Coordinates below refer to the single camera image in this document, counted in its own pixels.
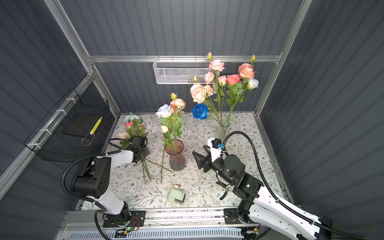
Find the dark red glass vase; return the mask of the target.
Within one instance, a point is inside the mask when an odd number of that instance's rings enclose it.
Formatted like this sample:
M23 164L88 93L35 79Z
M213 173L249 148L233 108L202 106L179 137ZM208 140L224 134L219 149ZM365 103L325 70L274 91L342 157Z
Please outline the dark red glass vase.
M166 145L166 153L169 155L171 169L178 172L183 170L187 165L187 159L184 156L185 146L180 140L173 140L172 146L174 149Z

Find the pink tulip bud stem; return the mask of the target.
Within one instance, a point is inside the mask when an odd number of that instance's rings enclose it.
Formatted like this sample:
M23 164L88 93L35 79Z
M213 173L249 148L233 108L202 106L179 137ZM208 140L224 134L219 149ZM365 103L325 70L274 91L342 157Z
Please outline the pink tulip bud stem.
M174 150L174 146L172 144L172 140L171 140L171 134L170 134L170 130L168 127L162 125L161 126L161 129L162 129L162 132L163 132L163 136L164 136L164 140L163 142L169 146L171 148L171 150L173 151Z

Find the clear frosted glass vase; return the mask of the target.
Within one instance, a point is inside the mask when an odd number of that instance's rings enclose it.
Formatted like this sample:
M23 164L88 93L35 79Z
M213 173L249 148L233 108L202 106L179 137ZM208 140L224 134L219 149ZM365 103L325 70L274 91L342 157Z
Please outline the clear frosted glass vase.
M226 136L229 134L230 125L231 123L225 122L221 123L218 122L219 126L216 133L216 138L220 139L222 142L225 140Z

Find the small pink rose spray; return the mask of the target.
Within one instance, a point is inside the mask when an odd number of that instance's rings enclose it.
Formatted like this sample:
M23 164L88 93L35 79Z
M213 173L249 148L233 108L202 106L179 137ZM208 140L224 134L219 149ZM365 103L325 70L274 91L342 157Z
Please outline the small pink rose spray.
M171 99L170 107L172 109L172 114L170 115L170 131L175 142L174 153L178 153L177 138L182 135L181 127L185 123L182 114L184 113L186 102L179 98L176 93L171 93Z

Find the pale blue rose stem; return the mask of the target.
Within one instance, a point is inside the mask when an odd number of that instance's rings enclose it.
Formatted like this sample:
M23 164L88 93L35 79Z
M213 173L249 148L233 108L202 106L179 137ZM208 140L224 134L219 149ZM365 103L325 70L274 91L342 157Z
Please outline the pale blue rose stem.
M164 125L170 129L170 115L171 114L172 114L172 109L171 109L170 105L165 104L165 105L159 107L158 111L156 112L156 115L159 118L159 122L160 122L161 126Z

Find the cream rose stem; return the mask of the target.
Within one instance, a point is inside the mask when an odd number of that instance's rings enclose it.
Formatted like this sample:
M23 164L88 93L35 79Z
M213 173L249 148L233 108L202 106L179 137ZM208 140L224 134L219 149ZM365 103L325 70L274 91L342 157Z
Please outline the cream rose stem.
M202 104L205 101L205 98L207 96L207 92L205 88L201 85L194 84L190 88L191 96L193 98L193 102Z

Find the cream white flower spray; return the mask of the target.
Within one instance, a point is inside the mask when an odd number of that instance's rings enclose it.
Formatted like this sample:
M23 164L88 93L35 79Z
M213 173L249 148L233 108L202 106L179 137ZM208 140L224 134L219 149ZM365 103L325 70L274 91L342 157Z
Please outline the cream white flower spray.
M211 96L216 93L212 86L214 80L215 75L213 72L205 74L205 85L198 83L197 77L194 77L195 83L190 88L190 93L193 98L193 102L197 103L197 105L193 107L192 113L195 119L216 120L218 123L222 124L222 117L218 113L214 101L211 98Z

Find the pink rose stem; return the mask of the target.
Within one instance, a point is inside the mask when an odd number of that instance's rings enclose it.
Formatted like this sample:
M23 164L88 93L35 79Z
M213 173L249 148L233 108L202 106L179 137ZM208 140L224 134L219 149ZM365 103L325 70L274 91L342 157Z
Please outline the pink rose stem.
M218 77L218 83L220 87L224 87L227 83L227 76Z

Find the coral red rose stem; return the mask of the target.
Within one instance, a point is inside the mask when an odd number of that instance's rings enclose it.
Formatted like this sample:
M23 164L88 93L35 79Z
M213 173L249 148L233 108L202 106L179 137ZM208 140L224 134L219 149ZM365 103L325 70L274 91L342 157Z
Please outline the coral red rose stem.
M230 122L232 111L234 110L237 103L242 103L244 101L244 85L242 82L243 78L240 75L234 74L234 75L227 75L227 83L224 87L221 87L223 94L223 97L225 97L225 100L223 100L223 104L226 103L230 106L230 113L225 122Z

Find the orange pink peony spray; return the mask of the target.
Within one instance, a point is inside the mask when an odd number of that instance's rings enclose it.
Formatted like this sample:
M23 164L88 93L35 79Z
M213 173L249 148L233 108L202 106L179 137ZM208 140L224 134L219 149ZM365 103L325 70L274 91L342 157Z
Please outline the orange pink peony spray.
M255 70L254 70L255 60L256 60L256 56L252 55L250 58L250 63L243 63L238 68L237 75L240 75L243 78L242 82L244 85L245 93L246 91L252 91L247 89L247 86L248 86L249 80L254 79L254 76L255 76Z

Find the white blue rose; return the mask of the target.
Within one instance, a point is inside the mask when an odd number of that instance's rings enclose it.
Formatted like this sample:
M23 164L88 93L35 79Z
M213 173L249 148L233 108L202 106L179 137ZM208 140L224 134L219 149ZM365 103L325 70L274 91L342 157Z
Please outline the white blue rose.
M259 87L259 81L257 79L250 79L248 82L247 89L253 90Z

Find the pink peony flower spray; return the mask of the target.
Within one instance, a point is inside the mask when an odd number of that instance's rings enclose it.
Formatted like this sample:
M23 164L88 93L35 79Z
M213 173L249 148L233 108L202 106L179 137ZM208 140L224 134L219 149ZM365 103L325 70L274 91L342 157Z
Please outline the pink peony flower spray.
M225 97L223 97L223 92L221 87L219 86L218 83L218 77L221 76L222 71L225 69L225 63L221 59L214 59L212 52L209 52L207 54L207 60L209 60L208 67L209 67L209 72L213 72L215 75L215 80L214 83L212 84L214 90L216 93L211 96L211 98L214 101L214 104L216 106L216 109L220 116L222 117L222 120L224 121L223 117L223 100L225 100Z

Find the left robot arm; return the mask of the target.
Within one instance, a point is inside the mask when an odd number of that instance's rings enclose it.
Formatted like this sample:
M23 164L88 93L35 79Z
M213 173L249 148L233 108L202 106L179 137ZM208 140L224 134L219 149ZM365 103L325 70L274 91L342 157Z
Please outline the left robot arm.
M146 212L129 210L109 188L110 172L117 167L137 163L149 154L147 147L105 153L103 156L86 157L79 161L70 193L84 197L98 206L105 214L104 227L142 227Z

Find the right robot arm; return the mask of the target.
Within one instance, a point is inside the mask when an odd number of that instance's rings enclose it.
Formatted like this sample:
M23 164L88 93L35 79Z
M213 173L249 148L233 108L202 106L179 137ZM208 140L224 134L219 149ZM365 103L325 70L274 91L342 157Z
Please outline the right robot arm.
M283 198L273 197L267 186L246 173L245 165L235 155L224 156L220 149L211 148L207 156L192 152L197 166L205 173L212 170L233 187L233 193L241 199L237 208L243 223L259 223L291 240L329 240L332 233L316 224L332 225L330 219L301 210Z

